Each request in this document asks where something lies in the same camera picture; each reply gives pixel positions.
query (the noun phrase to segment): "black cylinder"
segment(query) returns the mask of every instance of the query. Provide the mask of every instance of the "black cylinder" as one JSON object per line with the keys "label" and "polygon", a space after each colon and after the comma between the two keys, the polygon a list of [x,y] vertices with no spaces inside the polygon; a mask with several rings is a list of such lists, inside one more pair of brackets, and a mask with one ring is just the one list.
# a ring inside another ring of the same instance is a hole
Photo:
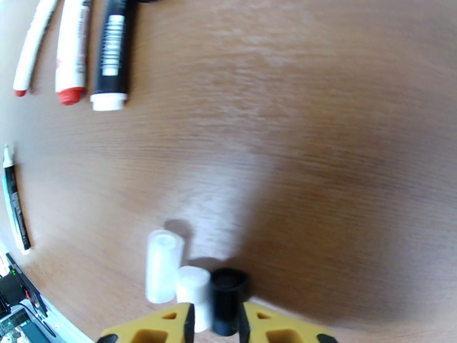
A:
{"label": "black cylinder", "polygon": [[8,306],[12,307],[26,298],[18,276],[8,273],[0,278],[0,293],[3,295]]}
{"label": "black cylinder", "polygon": [[211,272],[214,333],[228,337],[238,331],[238,309],[246,300],[248,283],[249,276],[242,270],[220,268]]}

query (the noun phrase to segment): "wood grain surface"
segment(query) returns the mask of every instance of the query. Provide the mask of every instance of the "wood grain surface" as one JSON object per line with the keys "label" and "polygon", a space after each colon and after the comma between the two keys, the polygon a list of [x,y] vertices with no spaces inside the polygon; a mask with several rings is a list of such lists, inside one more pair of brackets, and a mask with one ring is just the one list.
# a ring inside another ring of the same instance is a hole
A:
{"label": "wood grain surface", "polygon": [[260,299],[340,342],[457,341],[457,0],[141,4],[112,113],[54,93],[63,2],[32,93],[13,96],[38,1],[0,3],[0,142],[34,244],[13,255],[83,332],[161,308],[146,237],[166,227],[192,264],[248,271]]}

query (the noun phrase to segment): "white cylinder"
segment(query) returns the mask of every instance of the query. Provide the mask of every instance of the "white cylinder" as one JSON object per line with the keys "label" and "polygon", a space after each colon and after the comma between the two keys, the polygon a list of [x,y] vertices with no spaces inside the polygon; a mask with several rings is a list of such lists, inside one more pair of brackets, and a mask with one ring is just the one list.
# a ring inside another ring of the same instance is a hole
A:
{"label": "white cylinder", "polygon": [[152,232],[147,240],[146,298],[152,303],[171,301],[176,293],[184,239],[167,231]]}
{"label": "white cylinder", "polygon": [[115,111],[124,107],[125,93],[98,93],[90,96],[94,111]]}
{"label": "white cylinder", "polygon": [[206,269],[193,266],[181,267],[178,272],[176,299],[194,304],[197,333],[211,326],[210,277]]}

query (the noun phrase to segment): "whiteboard marker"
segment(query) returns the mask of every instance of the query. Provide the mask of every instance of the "whiteboard marker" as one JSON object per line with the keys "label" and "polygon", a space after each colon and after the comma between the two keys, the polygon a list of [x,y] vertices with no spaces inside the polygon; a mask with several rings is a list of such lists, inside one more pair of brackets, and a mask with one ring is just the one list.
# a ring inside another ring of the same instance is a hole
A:
{"label": "whiteboard marker", "polygon": [[59,0],[40,0],[35,10],[32,23],[25,37],[21,56],[19,57],[13,89],[18,97],[25,95],[29,88],[41,39],[47,29],[54,9]]}
{"label": "whiteboard marker", "polygon": [[7,144],[5,144],[5,149],[3,150],[3,170],[3,193],[5,195],[6,211],[13,229],[14,241],[18,249],[26,255],[30,253],[31,245],[19,201],[13,156]]}
{"label": "whiteboard marker", "polygon": [[127,100],[132,26],[138,2],[157,0],[107,0],[100,38],[94,93],[95,111],[120,110]]}
{"label": "whiteboard marker", "polygon": [[73,105],[86,91],[86,50],[91,0],[65,0],[57,46],[55,92]]}

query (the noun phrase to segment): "red marker cap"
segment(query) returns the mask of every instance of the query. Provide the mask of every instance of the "red marker cap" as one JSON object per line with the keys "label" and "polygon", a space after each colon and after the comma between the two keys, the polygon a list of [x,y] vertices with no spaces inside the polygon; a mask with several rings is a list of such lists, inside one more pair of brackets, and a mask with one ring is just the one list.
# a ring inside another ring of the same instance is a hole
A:
{"label": "red marker cap", "polygon": [[81,95],[85,90],[84,87],[74,87],[60,91],[61,103],[64,105],[76,104],[81,99]]}

